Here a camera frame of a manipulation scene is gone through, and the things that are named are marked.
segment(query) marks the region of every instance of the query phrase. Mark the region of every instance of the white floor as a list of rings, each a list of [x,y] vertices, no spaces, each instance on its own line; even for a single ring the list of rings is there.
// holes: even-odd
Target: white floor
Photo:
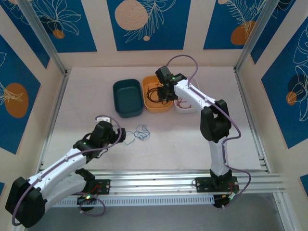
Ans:
[[[78,67],[73,68],[63,102],[44,157],[44,168],[65,155],[76,141],[95,127],[94,118],[104,114],[116,118],[126,130],[146,124],[151,132],[145,141],[129,146],[117,144],[100,159],[89,162],[87,169],[210,169],[208,142],[200,133],[200,115],[168,112],[152,114],[144,109],[141,116],[120,118],[114,109],[112,85],[122,79],[142,82],[159,67]],[[190,76],[194,67],[171,67],[174,73]],[[200,67],[196,75],[200,90],[217,100],[224,99],[230,116],[243,136],[228,142],[229,164],[241,169],[260,169],[255,143],[248,125],[232,67]],[[237,135],[234,128],[231,136]],[[127,142],[132,139],[127,135]]]

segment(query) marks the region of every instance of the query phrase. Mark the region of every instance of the blue string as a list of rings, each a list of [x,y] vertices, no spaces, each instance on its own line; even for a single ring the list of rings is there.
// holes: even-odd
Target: blue string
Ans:
[[[143,141],[150,136],[150,131],[147,129],[145,124],[140,124],[137,126],[136,131],[127,131],[126,134],[127,133],[132,133],[134,135],[134,139],[129,143],[124,142],[126,145],[133,143],[136,138]]]

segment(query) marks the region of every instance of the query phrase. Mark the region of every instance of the dark green container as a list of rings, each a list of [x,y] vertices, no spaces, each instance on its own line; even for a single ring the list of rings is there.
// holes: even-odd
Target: dark green container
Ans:
[[[140,82],[125,79],[113,85],[115,111],[122,118],[139,116],[143,111],[143,96]]]

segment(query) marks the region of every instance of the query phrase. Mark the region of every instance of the white table surface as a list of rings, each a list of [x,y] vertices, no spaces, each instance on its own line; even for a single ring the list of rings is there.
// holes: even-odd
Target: white table surface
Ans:
[[[73,68],[52,134],[44,168],[61,158],[76,141],[92,132],[95,116],[114,117],[126,130],[146,124],[151,132],[147,140],[135,140],[129,146],[117,144],[87,169],[210,169],[208,142],[200,132],[200,114],[179,114],[174,106],[164,113],[144,108],[138,117],[120,118],[114,109],[112,85],[135,78],[142,82],[159,67],[76,67]],[[194,67],[170,67],[173,74],[190,76]],[[228,160],[232,167],[260,169],[258,154],[232,67],[200,67],[196,75],[200,90],[217,100],[224,99],[230,116],[242,131],[239,140],[228,142]],[[234,128],[230,136],[237,135]],[[127,135],[127,142],[133,136]]]

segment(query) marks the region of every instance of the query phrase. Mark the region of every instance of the orange container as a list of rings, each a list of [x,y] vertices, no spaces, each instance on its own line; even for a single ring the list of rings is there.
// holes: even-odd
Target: orange container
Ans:
[[[148,76],[144,78],[142,81],[142,92],[143,92],[144,105],[149,110],[149,112],[153,112],[153,113],[166,112],[173,105],[172,101],[169,101],[167,104],[163,104],[163,103],[154,103],[148,99],[148,97],[146,96],[146,93],[149,91],[149,89],[156,88],[158,83],[159,83],[159,80],[157,76]],[[157,92],[154,92],[151,95],[151,99],[158,100]]]

